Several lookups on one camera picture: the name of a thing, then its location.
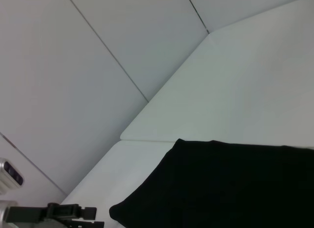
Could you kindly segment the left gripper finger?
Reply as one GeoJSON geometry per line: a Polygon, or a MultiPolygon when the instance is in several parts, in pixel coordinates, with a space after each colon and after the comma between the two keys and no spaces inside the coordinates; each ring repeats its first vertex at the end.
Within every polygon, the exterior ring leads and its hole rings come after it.
{"type": "Polygon", "coordinates": [[[63,225],[68,228],[104,228],[104,222],[84,222],[65,220],[62,221],[63,225]]]}
{"type": "Polygon", "coordinates": [[[94,220],[96,219],[96,213],[96,207],[85,207],[80,209],[79,217],[83,218],[84,220],[94,220]]]}

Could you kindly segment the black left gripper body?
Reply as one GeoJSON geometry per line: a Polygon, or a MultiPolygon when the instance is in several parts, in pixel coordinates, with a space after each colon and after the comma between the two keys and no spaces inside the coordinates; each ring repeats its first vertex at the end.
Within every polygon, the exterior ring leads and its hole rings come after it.
{"type": "Polygon", "coordinates": [[[71,220],[80,218],[78,204],[60,205],[49,203],[47,207],[9,207],[4,221],[7,223],[39,223],[45,219],[71,220]]]}

